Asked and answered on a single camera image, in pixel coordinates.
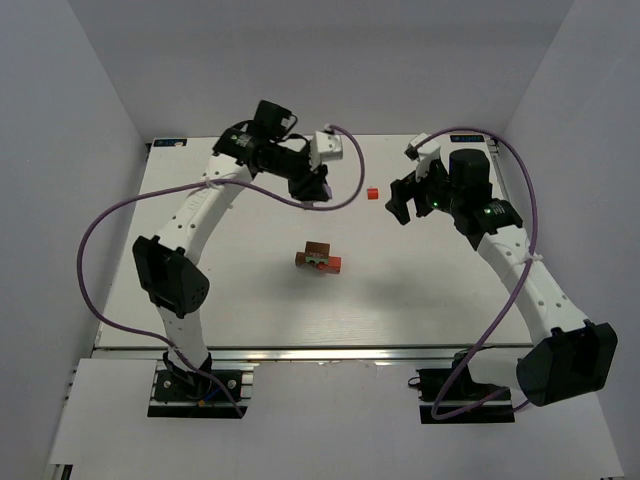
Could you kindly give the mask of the green notched block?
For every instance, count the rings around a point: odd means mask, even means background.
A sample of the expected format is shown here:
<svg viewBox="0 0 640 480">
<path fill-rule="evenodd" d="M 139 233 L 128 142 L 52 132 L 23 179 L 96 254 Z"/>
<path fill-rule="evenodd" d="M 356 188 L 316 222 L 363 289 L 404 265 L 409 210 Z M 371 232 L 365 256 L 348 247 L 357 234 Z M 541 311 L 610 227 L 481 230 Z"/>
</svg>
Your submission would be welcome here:
<svg viewBox="0 0 640 480">
<path fill-rule="evenodd" d="M 307 264 L 314 265 L 314 266 L 328 265 L 330 261 L 330 256 L 327 254 L 312 252 L 305 256 L 305 261 Z"/>
</svg>

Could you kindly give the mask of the red rectangular block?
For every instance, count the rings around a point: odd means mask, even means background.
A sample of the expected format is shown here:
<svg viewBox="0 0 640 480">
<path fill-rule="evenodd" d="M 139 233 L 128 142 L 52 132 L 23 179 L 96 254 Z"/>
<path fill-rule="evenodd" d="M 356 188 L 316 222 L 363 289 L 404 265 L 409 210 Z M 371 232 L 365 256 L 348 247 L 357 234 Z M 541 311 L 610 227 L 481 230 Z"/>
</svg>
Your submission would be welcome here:
<svg viewBox="0 0 640 480">
<path fill-rule="evenodd" d="M 318 269 L 325 273 L 339 274 L 341 272 L 342 259 L 337 256 L 329 256 L 326 262 L 318 264 Z"/>
</svg>

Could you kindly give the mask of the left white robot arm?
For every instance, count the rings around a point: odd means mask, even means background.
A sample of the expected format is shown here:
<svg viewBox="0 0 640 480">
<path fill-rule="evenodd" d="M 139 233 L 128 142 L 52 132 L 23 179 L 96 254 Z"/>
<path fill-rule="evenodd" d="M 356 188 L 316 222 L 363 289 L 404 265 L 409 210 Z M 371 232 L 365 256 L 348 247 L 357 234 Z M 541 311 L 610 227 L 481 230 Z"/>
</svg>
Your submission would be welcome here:
<svg viewBox="0 0 640 480">
<path fill-rule="evenodd" d="M 301 203 L 330 199 L 325 163 L 341 158 L 342 142 L 326 127 L 294 150 L 284 143 L 296 136 L 296 123 L 290 110 L 260 101 L 252 119 L 227 128 L 215 143 L 204 186 L 191 192 L 152 238 L 134 242 L 141 287 L 172 343 L 166 357 L 169 368 L 187 372 L 210 367 L 199 317 L 210 283 L 198 263 L 214 228 L 245 186 L 258 174 L 269 173 L 286 179 L 290 196 Z"/>
</svg>

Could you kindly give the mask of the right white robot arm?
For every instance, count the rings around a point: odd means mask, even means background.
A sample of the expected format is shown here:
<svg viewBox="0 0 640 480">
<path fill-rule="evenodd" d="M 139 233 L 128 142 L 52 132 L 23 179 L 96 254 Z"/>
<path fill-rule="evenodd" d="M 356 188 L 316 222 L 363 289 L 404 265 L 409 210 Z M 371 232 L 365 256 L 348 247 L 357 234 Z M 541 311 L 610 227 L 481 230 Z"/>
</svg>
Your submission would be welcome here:
<svg viewBox="0 0 640 480">
<path fill-rule="evenodd" d="M 518 309 L 532 343 L 524 355 L 485 347 L 457 355 L 457 382 L 466 390 L 479 385 L 517 389 L 535 406 L 602 389 L 617 335 L 610 324 L 588 319 L 554 280 L 520 215 L 494 196 L 487 155 L 462 148 L 444 163 L 437 146 L 410 147 L 405 153 L 418 165 L 392 183 L 387 210 L 401 224 L 410 220 L 409 201 L 419 217 L 434 211 L 450 215 L 509 292 L 508 304 Z"/>
</svg>

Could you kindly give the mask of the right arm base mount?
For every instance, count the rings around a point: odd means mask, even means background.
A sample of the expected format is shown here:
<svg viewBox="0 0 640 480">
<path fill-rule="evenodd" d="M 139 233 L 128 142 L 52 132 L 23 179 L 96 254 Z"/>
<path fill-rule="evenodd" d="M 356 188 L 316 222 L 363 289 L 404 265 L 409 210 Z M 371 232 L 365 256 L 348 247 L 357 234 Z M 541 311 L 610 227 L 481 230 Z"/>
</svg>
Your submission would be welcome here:
<svg viewBox="0 0 640 480">
<path fill-rule="evenodd" d="M 509 390 L 502 392 L 499 396 L 494 397 L 482 406 L 462 413 L 461 415 L 444 420 L 436 420 L 433 418 L 431 409 L 436 397 L 454 368 L 461 362 L 464 356 L 465 352 L 456 353 L 449 367 L 418 369 L 415 375 L 407 381 L 407 386 L 418 393 L 421 423 L 425 425 L 514 423 L 515 414 L 513 412 L 511 392 Z M 456 409 L 483 400 L 499 390 L 500 387 L 492 384 L 475 383 L 471 379 L 468 368 L 465 368 L 445 394 L 443 401 L 438 407 L 437 413 L 439 415 L 448 414 Z"/>
</svg>

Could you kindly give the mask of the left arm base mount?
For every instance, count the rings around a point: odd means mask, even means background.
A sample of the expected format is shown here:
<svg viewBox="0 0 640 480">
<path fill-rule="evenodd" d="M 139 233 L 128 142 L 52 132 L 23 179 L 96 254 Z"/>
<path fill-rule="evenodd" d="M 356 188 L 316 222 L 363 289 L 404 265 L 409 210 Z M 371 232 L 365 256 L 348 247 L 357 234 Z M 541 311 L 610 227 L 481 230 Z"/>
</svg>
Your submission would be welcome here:
<svg viewBox="0 0 640 480">
<path fill-rule="evenodd" d="M 221 364 L 216 376 L 229 391 L 242 413 L 248 409 L 253 387 L 253 368 L 240 363 Z M 174 419 L 231 419 L 240 417 L 221 388 L 209 379 L 194 390 L 172 375 L 161 362 L 156 362 L 147 416 Z"/>
</svg>

